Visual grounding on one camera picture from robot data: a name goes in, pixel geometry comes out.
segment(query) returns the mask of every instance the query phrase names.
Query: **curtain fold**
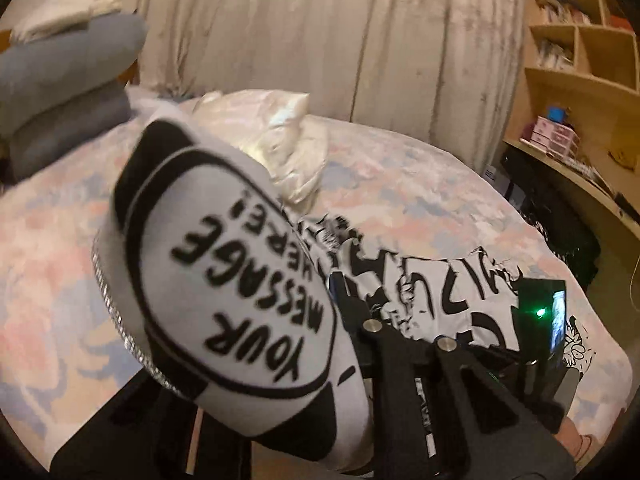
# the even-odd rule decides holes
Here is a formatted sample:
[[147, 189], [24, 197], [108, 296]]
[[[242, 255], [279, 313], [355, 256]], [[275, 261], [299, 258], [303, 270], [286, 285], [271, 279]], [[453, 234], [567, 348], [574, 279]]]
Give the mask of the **curtain fold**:
[[280, 88], [311, 113], [491, 160], [520, 65], [524, 0], [138, 0], [142, 83]]

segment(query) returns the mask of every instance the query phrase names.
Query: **black oval outline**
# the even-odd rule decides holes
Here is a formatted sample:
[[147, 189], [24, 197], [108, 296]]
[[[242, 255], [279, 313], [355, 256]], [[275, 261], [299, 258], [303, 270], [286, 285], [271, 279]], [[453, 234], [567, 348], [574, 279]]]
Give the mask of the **black oval outline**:
[[138, 193], [130, 206], [130, 217], [125, 232], [125, 254], [127, 270], [131, 279], [132, 288], [135, 294], [142, 315], [148, 327], [148, 334], [158, 339], [158, 342], [166, 346], [178, 359], [192, 367], [197, 373], [204, 378], [214, 381], [223, 388], [246, 394], [254, 397], [263, 397], [267, 399], [297, 399], [304, 397], [318, 390], [327, 380], [329, 376], [329, 368], [331, 365], [331, 357], [334, 352], [335, 333], [337, 328], [337, 312], [331, 298], [329, 297], [331, 311], [334, 314], [331, 341], [329, 344], [329, 352], [327, 356], [324, 371], [313, 381], [303, 386], [294, 386], [291, 388], [264, 388], [261, 386], [250, 386], [244, 383], [238, 383], [219, 373], [211, 370], [209, 367], [192, 357], [185, 349], [178, 346], [169, 335], [162, 329], [154, 318], [142, 288], [142, 279], [140, 276], [140, 250], [142, 248], [142, 235], [146, 221], [162, 197], [168, 187], [174, 183], [180, 176], [197, 166], [217, 166], [222, 167], [229, 173], [242, 179], [245, 184], [250, 186], [262, 199], [278, 214], [284, 216], [282, 209], [277, 206], [269, 196], [267, 196], [254, 182], [244, 173], [235, 168], [224, 158], [205, 152], [199, 148], [188, 148], [186, 151], [177, 153], [169, 160], [162, 163], [148, 182]]

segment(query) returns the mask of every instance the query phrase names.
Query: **metal screw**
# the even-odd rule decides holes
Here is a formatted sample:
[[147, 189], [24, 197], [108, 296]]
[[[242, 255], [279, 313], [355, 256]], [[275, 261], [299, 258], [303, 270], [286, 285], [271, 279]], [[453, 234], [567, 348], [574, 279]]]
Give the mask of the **metal screw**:
[[382, 323], [380, 323], [377, 319], [367, 319], [362, 324], [362, 327], [367, 332], [376, 333], [376, 332], [380, 332], [382, 330]]
[[441, 337], [438, 339], [438, 348], [440, 350], [444, 350], [445, 352], [453, 352], [458, 346], [455, 339], [450, 337]]

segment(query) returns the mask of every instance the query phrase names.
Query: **floral bedsheet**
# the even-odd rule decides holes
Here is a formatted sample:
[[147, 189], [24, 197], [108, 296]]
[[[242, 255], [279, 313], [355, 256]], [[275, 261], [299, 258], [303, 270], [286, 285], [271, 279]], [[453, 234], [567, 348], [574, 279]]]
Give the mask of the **floral bedsheet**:
[[[425, 258], [482, 245], [524, 275], [562, 278], [565, 354], [591, 349], [570, 417], [603, 440], [631, 385], [629, 361], [542, 236], [448, 153], [376, 128], [321, 119], [330, 159], [312, 214], [329, 212], [381, 245]], [[90, 249], [116, 178], [142, 127], [136, 118], [75, 150], [0, 197], [0, 408], [48, 468], [55, 452], [140, 369], [95, 283]]]

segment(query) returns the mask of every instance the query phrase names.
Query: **cable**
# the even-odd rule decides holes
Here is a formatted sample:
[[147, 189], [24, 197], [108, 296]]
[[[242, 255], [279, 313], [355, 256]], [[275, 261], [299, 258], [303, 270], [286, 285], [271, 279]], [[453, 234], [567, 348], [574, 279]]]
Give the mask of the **cable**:
[[634, 303], [634, 295], [631, 293], [631, 285], [634, 284], [634, 277], [636, 276], [636, 270], [638, 270], [638, 264], [640, 264], [640, 254], [638, 255], [638, 260], [636, 261], [636, 267], [634, 268], [634, 273], [631, 275], [631, 281], [629, 282], [629, 299], [631, 300], [631, 306], [634, 308], [634, 310], [640, 314], [640, 310], [638, 310], [638, 308], [636, 307], [636, 304]]

